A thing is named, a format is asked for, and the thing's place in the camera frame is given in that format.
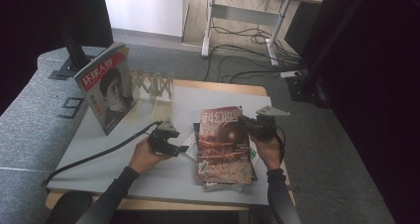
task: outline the black sleeve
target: black sleeve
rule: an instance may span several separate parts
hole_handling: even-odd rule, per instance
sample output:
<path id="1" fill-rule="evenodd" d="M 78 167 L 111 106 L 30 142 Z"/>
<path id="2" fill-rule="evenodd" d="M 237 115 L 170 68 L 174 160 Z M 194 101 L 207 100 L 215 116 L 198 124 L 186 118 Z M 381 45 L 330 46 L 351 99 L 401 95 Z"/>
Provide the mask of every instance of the black sleeve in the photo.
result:
<path id="1" fill-rule="evenodd" d="M 125 167 L 117 179 L 83 214 L 76 224 L 109 223 L 121 200 L 127 195 L 131 184 L 139 177 L 132 168 Z"/>
<path id="2" fill-rule="evenodd" d="M 281 168 L 270 170 L 266 175 L 268 177 L 268 204 L 274 219 L 280 224 L 300 223 L 299 216 L 287 191 L 283 170 Z"/>

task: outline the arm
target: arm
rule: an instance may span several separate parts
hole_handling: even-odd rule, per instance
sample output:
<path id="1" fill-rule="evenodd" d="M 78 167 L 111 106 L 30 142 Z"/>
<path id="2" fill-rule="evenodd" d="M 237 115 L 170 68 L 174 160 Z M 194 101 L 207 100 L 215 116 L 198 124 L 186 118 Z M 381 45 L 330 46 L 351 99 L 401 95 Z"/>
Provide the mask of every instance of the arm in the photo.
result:
<path id="1" fill-rule="evenodd" d="M 109 223 L 121 200 L 127 195 L 132 183 L 140 173 L 154 167 L 158 162 L 169 159 L 169 156 L 155 155 L 147 139 L 141 140 L 133 153 L 130 164 L 124 168 L 117 179 L 83 214 L 77 224 Z"/>
<path id="2" fill-rule="evenodd" d="M 260 141 L 253 136 L 250 137 L 256 144 L 258 153 L 267 168 L 267 196 L 272 215 L 280 224 L 300 223 L 299 216 L 287 191 L 286 178 L 280 168 L 284 153 L 281 152 L 278 140 L 271 138 L 269 141 Z"/>

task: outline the white wall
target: white wall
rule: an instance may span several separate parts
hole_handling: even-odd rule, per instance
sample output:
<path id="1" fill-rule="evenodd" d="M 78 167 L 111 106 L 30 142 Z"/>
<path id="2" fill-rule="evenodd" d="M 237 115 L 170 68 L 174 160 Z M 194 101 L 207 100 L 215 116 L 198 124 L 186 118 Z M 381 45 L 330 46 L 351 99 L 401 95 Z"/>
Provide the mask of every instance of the white wall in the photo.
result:
<path id="1" fill-rule="evenodd" d="M 111 27 L 182 36 L 183 0 L 105 0 Z"/>

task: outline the magazine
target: magazine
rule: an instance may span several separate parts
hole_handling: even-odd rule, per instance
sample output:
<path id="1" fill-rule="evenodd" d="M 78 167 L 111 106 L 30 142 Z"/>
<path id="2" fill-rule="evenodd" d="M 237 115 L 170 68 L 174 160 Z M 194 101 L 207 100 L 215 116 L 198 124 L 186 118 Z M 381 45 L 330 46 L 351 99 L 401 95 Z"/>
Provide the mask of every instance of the magazine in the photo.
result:
<path id="1" fill-rule="evenodd" d="M 251 184 L 250 139 L 238 123 L 240 107 L 205 109 L 200 114 L 197 179 L 205 182 Z"/>
<path id="2" fill-rule="evenodd" d="M 74 77 L 106 135 L 135 105 L 127 68 L 129 50 L 114 44 Z"/>

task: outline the magazine title text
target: magazine title text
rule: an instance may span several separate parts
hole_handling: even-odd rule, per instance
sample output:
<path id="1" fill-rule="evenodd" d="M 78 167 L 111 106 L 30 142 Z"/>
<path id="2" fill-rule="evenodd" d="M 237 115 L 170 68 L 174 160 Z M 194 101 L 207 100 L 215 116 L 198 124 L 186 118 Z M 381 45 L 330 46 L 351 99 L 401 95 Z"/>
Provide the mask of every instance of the magazine title text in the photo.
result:
<path id="1" fill-rule="evenodd" d="M 112 67 L 117 66 L 123 59 L 125 59 L 122 54 L 115 54 L 112 57 L 109 57 L 105 61 L 99 63 L 97 66 L 92 68 L 88 73 L 80 78 L 81 84 L 83 85 L 85 91 L 89 90 L 96 82 L 101 80 L 102 76 Z"/>
<path id="2" fill-rule="evenodd" d="M 240 110 L 205 112 L 201 116 L 201 123 L 235 122 L 241 115 Z"/>

